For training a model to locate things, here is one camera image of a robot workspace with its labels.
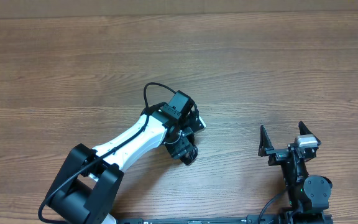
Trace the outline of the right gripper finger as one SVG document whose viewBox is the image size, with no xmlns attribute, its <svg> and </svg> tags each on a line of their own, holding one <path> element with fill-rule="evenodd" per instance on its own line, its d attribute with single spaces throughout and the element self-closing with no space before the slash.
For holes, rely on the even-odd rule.
<svg viewBox="0 0 358 224">
<path fill-rule="evenodd" d="M 274 147 L 271 143 L 271 140 L 267 134 L 267 131 L 264 125 L 260 126 L 260 143 L 259 143 L 259 151 L 258 156 L 264 157 L 268 156 L 272 153 Z"/>
<path fill-rule="evenodd" d="M 310 135 L 312 132 L 306 127 L 304 122 L 300 121 L 298 123 L 298 129 L 300 131 L 300 135 Z"/>
</svg>

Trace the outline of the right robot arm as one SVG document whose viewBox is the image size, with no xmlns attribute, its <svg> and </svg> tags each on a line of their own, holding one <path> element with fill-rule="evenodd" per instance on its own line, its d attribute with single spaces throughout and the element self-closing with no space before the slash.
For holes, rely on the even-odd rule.
<svg viewBox="0 0 358 224">
<path fill-rule="evenodd" d="M 268 157 L 269 166 L 280 166 L 285 188 L 271 198 L 260 211 L 257 223 L 332 223 L 325 215 L 333 187 L 325 176 L 309 175 L 306 162 L 316 157 L 321 141 L 306 127 L 298 123 L 300 134 L 285 149 L 275 149 L 264 126 L 260 127 L 258 156 Z M 276 215 L 266 215 L 268 207 L 282 195 L 288 194 L 289 207 Z"/>
</svg>

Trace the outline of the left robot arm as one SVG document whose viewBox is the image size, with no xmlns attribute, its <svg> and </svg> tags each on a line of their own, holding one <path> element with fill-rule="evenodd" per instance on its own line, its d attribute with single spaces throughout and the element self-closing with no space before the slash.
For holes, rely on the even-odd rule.
<svg viewBox="0 0 358 224">
<path fill-rule="evenodd" d="M 42 206 L 59 214 L 60 223 L 115 223 L 109 212 L 126 170 L 159 146 L 165 146 L 172 159 L 191 164 L 198 155 L 195 134 L 205 127 L 196 103 L 176 91 L 168 103 L 144 108 L 133 126 L 109 142 L 75 146 Z"/>
</svg>

